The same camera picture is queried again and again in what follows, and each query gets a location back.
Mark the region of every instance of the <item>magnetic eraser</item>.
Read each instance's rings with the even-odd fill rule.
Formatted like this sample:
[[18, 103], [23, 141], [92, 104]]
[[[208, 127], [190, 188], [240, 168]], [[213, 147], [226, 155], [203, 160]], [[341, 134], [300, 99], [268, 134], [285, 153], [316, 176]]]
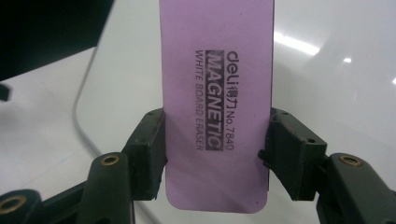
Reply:
[[166, 194], [176, 208], [255, 213], [267, 199], [273, 0], [160, 0]]

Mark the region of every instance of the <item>pink eraser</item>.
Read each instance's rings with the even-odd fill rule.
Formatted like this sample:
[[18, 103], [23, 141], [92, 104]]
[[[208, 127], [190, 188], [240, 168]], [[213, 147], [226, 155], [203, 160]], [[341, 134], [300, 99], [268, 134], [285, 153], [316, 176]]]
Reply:
[[166, 194], [176, 208], [255, 213], [267, 200], [273, 0], [161, 0]]

